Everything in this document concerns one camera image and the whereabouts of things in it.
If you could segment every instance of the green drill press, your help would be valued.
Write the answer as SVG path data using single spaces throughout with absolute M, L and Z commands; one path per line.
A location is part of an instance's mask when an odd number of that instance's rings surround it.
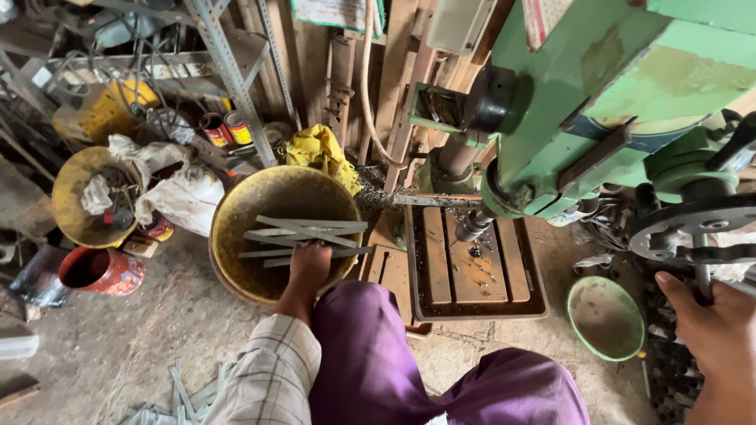
M 411 123 L 451 133 L 421 189 L 471 193 L 473 159 L 497 144 L 457 237 L 498 216 L 557 216 L 612 183 L 636 188 L 635 253 L 756 261 L 755 245 L 705 246 L 707 233 L 756 220 L 756 194 L 735 194 L 730 165 L 756 139 L 756 115 L 722 111 L 756 85 L 756 2 L 574 0 L 544 26 L 533 6 L 549 3 L 564 2 L 515 2 L 468 95 L 417 85 Z

